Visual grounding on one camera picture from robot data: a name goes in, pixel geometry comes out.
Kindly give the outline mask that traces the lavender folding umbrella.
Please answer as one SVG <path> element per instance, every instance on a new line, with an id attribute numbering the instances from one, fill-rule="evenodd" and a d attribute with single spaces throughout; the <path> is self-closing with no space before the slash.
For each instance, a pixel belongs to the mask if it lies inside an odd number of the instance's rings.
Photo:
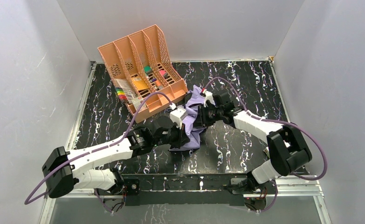
<path id="1" fill-rule="evenodd" d="M 185 124 L 185 132 L 189 138 L 189 142 L 180 148 L 170 147 L 171 152 L 182 152 L 188 150 L 195 150 L 200 148 L 200 134 L 205 130 L 203 126 L 194 126 L 195 120 L 199 115 L 199 105 L 204 104 L 204 97 L 200 94 L 202 89 L 196 85 L 190 90 L 184 98 L 183 108 L 187 112 L 187 116 L 182 120 Z"/>

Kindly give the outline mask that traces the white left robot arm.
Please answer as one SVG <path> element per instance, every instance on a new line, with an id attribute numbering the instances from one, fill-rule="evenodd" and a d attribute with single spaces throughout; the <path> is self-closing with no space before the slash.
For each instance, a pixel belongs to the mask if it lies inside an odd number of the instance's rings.
<path id="1" fill-rule="evenodd" d="M 42 166 L 50 198 L 67 195 L 74 189 L 103 189 L 115 194 L 123 179 L 114 168 L 97 167 L 113 161 L 128 160 L 150 153 L 155 147 L 181 148 L 190 141 L 192 124 L 160 116 L 151 123 L 138 125 L 126 136 L 93 147 L 66 151 L 55 148 Z"/>

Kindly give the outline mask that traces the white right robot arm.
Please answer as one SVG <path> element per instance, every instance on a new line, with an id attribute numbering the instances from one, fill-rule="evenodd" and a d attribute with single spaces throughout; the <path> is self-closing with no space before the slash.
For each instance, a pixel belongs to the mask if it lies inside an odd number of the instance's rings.
<path id="1" fill-rule="evenodd" d="M 269 159 L 247 173 L 247 178 L 237 184 L 238 188 L 257 189 L 272 179 L 288 176 L 312 159 L 311 151 L 302 132 L 279 121 L 265 121 L 250 111 L 237 107 L 226 92 L 213 95 L 204 90 L 204 103 L 199 105 L 195 123 L 202 127 L 212 126 L 221 120 L 235 129 L 243 130 L 265 142 Z"/>

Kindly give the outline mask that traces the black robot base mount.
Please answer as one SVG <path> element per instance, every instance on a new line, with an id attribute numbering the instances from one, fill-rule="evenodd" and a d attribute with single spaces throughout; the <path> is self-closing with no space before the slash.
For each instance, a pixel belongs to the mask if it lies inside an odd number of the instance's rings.
<path id="1" fill-rule="evenodd" d="M 227 204 L 262 210 L 271 204 L 275 184 L 252 187 L 246 174 L 123 175 L 124 189 L 96 189 L 104 202 L 120 198 L 126 206 L 149 204 Z"/>

